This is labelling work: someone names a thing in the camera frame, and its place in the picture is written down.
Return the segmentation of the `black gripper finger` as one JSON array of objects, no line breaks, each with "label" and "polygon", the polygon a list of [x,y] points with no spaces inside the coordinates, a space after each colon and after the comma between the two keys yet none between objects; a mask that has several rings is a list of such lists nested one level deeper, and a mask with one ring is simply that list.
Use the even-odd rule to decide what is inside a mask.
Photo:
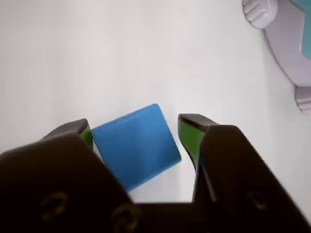
[{"label": "black gripper finger", "polygon": [[84,136],[85,119],[0,157],[3,233],[135,233],[140,211]]},{"label": "black gripper finger", "polygon": [[204,176],[220,221],[236,233],[308,233],[311,227],[242,131],[200,114],[178,116],[178,136]]}]

